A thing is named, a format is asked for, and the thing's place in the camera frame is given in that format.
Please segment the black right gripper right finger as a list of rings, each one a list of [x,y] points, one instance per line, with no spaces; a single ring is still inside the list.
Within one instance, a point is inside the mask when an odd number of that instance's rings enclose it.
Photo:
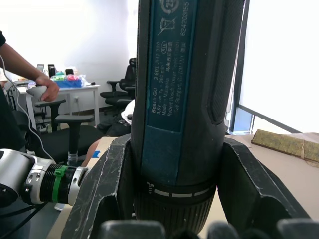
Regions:
[[[224,140],[219,199],[226,217],[218,239],[313,239],[315,222],[283,182],[242,143]]]

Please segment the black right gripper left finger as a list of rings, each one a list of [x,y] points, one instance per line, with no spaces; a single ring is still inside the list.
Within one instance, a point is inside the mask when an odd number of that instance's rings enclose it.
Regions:
[[[100,224],[132,218],[134,177],[129,134],[116,138],[82,180],[61,237],[95,239]]]

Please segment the person's bare hand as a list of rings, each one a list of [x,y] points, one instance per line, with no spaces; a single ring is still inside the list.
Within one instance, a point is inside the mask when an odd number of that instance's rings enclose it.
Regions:
[[[41,96],[41,101],[51,102],[56,99],[59,87],[58,85],[52,81],[48,76],[45,76],[44,74],[41,74],[37,77],[35,81],[40,86],[46,86],[46,91]]]

